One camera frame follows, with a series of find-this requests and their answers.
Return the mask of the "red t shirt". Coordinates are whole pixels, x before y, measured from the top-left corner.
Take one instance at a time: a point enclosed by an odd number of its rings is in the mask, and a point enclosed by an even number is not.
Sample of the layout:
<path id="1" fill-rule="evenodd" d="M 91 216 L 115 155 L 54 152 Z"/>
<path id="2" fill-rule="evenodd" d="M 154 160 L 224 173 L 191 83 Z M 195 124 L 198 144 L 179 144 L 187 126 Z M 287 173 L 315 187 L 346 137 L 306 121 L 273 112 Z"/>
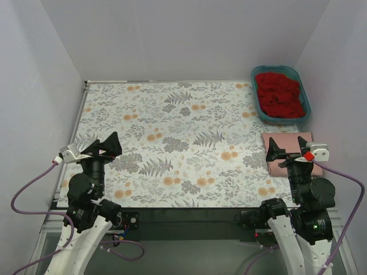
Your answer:
<path id="1" fill-rule="evenodd" d="M 306 113 L 300 102 L 300 84 L 280 73 L 260 73 L 255 76 L 261 110 L 269 117 L 297 119 Z"/>

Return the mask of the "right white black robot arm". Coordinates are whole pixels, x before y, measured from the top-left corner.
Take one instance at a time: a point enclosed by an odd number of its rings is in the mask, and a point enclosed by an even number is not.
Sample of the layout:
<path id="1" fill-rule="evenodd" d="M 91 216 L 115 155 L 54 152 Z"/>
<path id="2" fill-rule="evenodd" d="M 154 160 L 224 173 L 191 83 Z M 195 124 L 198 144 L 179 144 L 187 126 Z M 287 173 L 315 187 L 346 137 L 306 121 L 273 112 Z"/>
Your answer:
<path id="1" fill-rule="evenodd" d="M 269 139 L 266 160 L 280 160 L 287 170 L 292 201 L 289 210 L 280 198 L 262 201 L 260 223 L 269 227 L 278 243 L 288 274 L 332 274 L 327 263 L 331 254 L 333 230 L 327 210 L 335 206 L 331 181 L 313 177 L 314 162 L 327 162 L 328 146 L 298 137 L 300 152 L 286 152 Z"/>

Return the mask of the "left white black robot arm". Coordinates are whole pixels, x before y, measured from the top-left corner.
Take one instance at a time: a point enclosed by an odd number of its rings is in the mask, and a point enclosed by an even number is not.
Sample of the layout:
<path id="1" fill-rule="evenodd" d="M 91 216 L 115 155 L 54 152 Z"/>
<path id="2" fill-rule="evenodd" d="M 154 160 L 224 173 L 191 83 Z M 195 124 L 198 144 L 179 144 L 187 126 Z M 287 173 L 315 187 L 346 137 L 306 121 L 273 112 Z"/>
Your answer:
<path id="1" fill-rule="evenodd" d="M 74 144 L 60 150 L 64 163 L 79 164 L 83 170 L 69 180 L 68 208 L 46 274 L 84 274 L 105 233 L 121 225 L 121 207 L 104 199 L 105 165 L 121 154 L 117 132 L 104 141 L 95 140 L 83 151 Z"/>

